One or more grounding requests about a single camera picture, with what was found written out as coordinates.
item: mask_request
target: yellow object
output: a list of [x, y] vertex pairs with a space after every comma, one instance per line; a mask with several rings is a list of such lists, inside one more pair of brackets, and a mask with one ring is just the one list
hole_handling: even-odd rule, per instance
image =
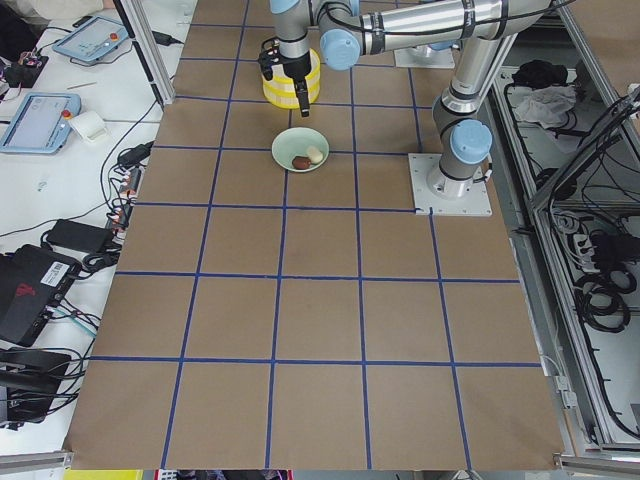
[[[309, 91], [309, 103], [313, 103], [320, 95], [320, 58], [315, 50], [311, 53], [311, 72], [306, 76]], [[262, 91], [269, 102], [280, 108], [300, 108], [293, 80], [284, 74], [282, 65], [273, 67], [273, 79], [270, 81], [262, 77]]]
[[67, 470], [64, 480], [142, 480], [142, 470]]

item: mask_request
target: white mounting plate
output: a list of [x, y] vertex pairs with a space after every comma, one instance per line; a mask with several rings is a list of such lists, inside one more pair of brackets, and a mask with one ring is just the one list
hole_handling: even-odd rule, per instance
[[[440, 161], [440, 154], [409, 154], [413, 203], [417, 215], [452, 215], [469, 217], [490, 217], [491, 203], [484, 182], [474, 183], [467, 194], [457, 200], [441, 198], [427, 186], [427, 174]], [[482, 169], [478, 167], [474, 178], [482, 178]]]
[[396, 67], [407, 68], [454, 68], [453, 52], [446, 50], [431, 50], [428, 56], [415, 53], [413, 48], [401, 48], [393, 52], [396, 58]]

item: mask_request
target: yellow cylinder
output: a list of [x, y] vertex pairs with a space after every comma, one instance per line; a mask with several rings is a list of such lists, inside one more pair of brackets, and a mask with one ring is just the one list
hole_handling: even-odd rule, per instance
[[[309, 91], [309, 103], [313, 103], [320, 95], [320, 58], [315, 50], [310, 50], [311, 72], [307, 79], [307, 90]], [[296, 91], [293, 88], [293, 80], [284, 74], [282, 65], [273, 67], [273, 79], [267, 81], [262, 77], [262, 91], [269, 102], [276, 107], [297, 109], [300, 108]]]

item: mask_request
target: light green bowl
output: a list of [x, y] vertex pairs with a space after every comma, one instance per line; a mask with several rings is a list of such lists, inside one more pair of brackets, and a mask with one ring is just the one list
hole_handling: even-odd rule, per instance
[[[293, 167], [293, 159], [307, 156], [307, 148], [311, 145], [322, 152], [322, 161], [306, 170], [298, 170]], [[271, 155], [282, 168], [296, 173], [312, 172], [320, 167], [329, 156], [329, 142], [320, 132], [312, 128], [289, 128], [280, 133], [271, 144]]]

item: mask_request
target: white label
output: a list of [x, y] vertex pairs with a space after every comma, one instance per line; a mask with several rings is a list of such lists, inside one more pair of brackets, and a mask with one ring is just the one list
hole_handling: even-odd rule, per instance
[[69, 265], [65, 265], [60, 262], [53, 262], [53, 264], [47, 270], [47, 273], [44, 274], [40, 283], [44, 283], [45, 285], [49, 285], [50, 287], [57, 287], [64, 275], [69, 270]]

